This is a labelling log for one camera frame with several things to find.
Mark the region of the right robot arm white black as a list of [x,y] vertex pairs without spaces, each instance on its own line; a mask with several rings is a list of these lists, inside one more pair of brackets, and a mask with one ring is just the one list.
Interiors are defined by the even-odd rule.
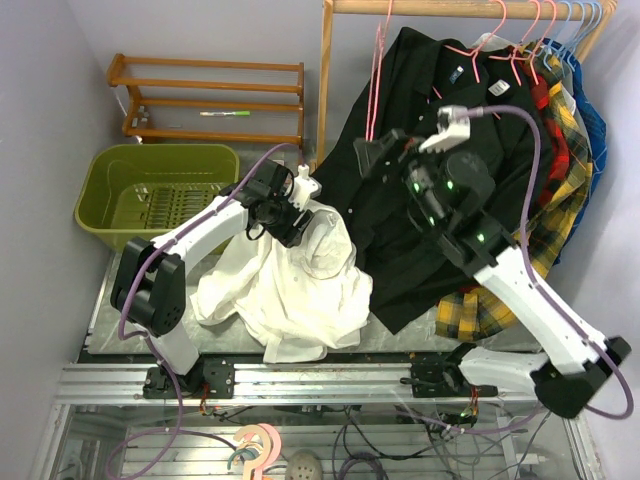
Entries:
[[440,375],[450,394],[493,386],[534,395],[552,413],[573,419],[629,356],[621,337],[605,337],[572,310],[537,274],[522,242],[484,209],[495,183],[484,162],[459,145],[468,124],[449,124],[428,137],[393,129],[354,149],[365,179],[403,184],[442,254],[494,294],[542,347],[538,354],[496,352],[465,343]]

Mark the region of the pink wire hanger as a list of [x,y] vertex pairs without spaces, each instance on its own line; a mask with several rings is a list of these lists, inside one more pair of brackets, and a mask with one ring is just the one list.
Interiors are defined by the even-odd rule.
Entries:
[[380,22],[377,27],[375,37],[375,47],[372,57],[371,76],[369,82],[369,94],[367,104],[367,117],[365,128],[365,139],[372,141],[375,137],[375,123],[377,119],[380,77],[382,60],[385,51],[386,37],[389,30],[390,19],[393,11],[394,1],[389,0],[387,3],[387,14],[384,22]]

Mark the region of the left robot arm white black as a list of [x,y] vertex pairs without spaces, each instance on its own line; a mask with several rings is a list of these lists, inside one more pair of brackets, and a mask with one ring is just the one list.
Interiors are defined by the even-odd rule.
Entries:
[[320,191],[308,166],[292,172],[265,159],[185,223],[151,240],[127,242],[110,304],[151,342],[171,369],[168,384],[178,395],[192,397],[204,383],[195,366],[200,353],[182,323],[188,274],[215,248],[256,226],[286,248],[299,245],[313,217],[307,206]]

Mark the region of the white shirt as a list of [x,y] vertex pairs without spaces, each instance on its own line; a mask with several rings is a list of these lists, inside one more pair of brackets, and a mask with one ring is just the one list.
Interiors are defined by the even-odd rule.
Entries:
[[237,235],[190,297],[202,326],[238,315],[266,363],[311,362],[357,346],[368,323],[373,280],[356,265],[342,216],[316,201],[308,208],[313,218],[298,246]]

